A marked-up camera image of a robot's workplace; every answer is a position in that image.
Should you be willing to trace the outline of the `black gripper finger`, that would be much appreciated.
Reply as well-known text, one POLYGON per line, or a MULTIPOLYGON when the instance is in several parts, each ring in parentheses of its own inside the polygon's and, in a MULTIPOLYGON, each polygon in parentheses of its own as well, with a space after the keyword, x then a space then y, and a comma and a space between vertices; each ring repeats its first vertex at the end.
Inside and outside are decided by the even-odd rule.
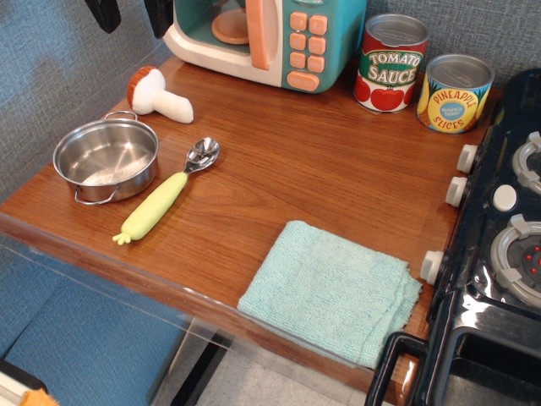
POLYGON ((107 34, 121 24, 121 14, 116 0, 85 0, 96 22, 107 34))
POLYGON ((144 0, 145 9, 156 39, 161 39, 173 23, 173 0, 144 0))

